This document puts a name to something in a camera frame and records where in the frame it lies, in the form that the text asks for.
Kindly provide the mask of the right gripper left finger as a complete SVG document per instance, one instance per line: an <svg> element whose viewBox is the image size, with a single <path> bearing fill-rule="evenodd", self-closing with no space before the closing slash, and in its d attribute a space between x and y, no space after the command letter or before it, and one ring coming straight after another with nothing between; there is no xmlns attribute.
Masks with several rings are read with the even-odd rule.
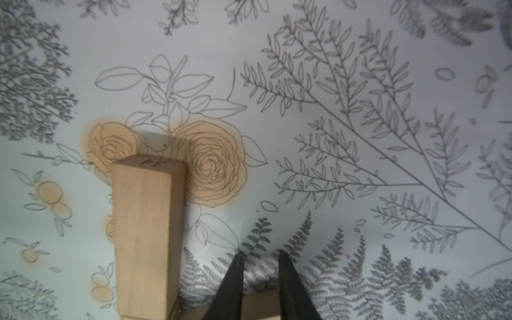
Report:
<svg viewBox="0 0 512 320"><path fill-rule="evenodd" d="M203 316L204 320L240 320L243 301L244 254L237 253Z"/></svg>

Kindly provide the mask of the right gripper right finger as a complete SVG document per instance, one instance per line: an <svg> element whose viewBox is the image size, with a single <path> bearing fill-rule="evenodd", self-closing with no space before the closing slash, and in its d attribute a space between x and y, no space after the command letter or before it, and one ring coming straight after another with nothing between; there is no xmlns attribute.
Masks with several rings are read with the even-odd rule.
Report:
<svg viewBox="0 0 512 320"><path fill-rule="evenodd" d="M280 251L278 262L281 319L321 320L288 253Z"/></svg>

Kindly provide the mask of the natural wood block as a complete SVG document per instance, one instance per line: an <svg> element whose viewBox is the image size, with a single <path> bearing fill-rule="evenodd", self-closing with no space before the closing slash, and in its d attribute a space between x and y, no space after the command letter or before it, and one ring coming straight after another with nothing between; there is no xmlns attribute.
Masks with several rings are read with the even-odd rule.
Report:
<svg viewBox="0 0 512 320"><path fill-rule="evenodd" d="M112 167L117 310L168 319L179 295L186 168L132 155Z"/></svg>
<svg viewBox="0 0 512 320"><path fill-rule="evenodd" d="M177 319L202 319L210 305L182 309ZM279 290L253 293L243 297L241 319L281 319Z"/></svg>

